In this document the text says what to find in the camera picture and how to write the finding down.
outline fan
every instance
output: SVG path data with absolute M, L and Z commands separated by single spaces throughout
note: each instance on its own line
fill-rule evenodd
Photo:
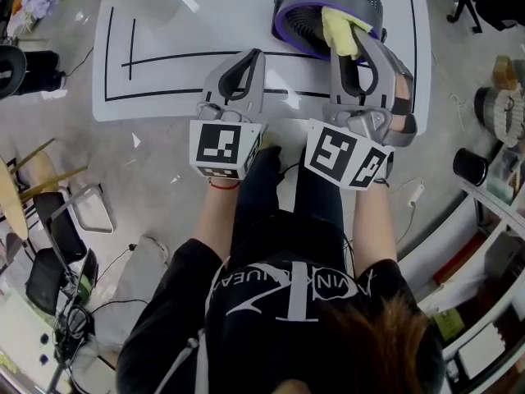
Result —
M 324 6 L 344 11 L 371 25 L 370 34 L 385 40 L 381 0 L 274 0 L 273 35 L 303 53 L 329 60 L 330 48 L 322 34 Z

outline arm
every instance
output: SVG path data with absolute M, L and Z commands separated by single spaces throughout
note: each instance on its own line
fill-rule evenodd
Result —
M 230 187 L 235 181 L 214 178 L 212 183 L 220 187 Z M 210 186 L 199 224 L 194 232 L 194 238 L 215 251 L 222 262 L 230 255 L 238 195 L 239 187 L 220 190 Z
M 355 276 L 383 259 L 397 260 L 387 186 L 358 191 L 354 214 Z

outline black chair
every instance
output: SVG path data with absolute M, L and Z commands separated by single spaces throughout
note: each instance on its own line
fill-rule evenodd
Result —
M 44 313 L 54 315 L 58 293 L 65 285 L 64 266 L 53 248 L 40 250 L 34 257 L 30 279 L 25 286 L 27 297 Z
M 69 204 L 66 204 L 62 193 L 38 194 L 33 198 L 33 204 L 52 247 L 63 258 L 64 263 L 82 260 L 87 250 L 67 211 Z
M 98 275 L 98 263 L 92 250 L 87 250 L 80 239 L 75 224 L 67 210 L 74 199 L 67 202 L 60 192 L 42 193 L 33 198 L 33 203 L 44 231 L 51 242 L 51 248 L 40 250 L 34 257 L 30 279 L 25 293 L 27 297 L 46 314 L 54 315 L 58 294 L 73 299 L 79 294 L 80 279 L 84 275 L 94 285 Z M 70 268 L 85 258 L 80 275 Z
M 453 16 L 448 15 L 446 19 L 451 23 L 457 22 L 466 6 L 476 23 L 472 28 L 475 34 L 482 32 L 478 15 L 497 30 L 505 30 L 517 23 L 525 25 L 524 5 L 525 0 L 458 0 L 456 13 Z

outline black t-shirt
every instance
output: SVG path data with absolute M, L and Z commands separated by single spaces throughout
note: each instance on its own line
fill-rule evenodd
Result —
M 348 386 L 348 352 L 322 325 L 322 304 L 380 313 L 384 300 L 402 295 L 418 312 L 394 261 L 383 260 L 354 282 L 340 270 L 287 250 L 223 273 L 205 303 L 220 259 L 189 240 L 176 252 L 156 295 L 125 344 L 117 369 L 120 393 L 153 393 L 190 338 L 205 328 L 209 391 L 271 393 L 286 379 L 307 383 L 313 394 Z M 427 331 L 418 372 L 429 392 L 444 375 L 441 346 Z M 193 393 L 197 351 L 162 392 Z

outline yellow cloth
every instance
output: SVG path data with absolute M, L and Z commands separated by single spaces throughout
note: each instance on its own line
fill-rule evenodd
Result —
M 359 50 L 350 30 L 350 24 L 358 26 L 367 33 L 372 30 L 369 24 L 341 10 L 331 7 L 322 9 L 322 33 L 328 47 L 331 46 L 333 40 L 339 56 L 351 56 L 355 60 L 359 57 Z

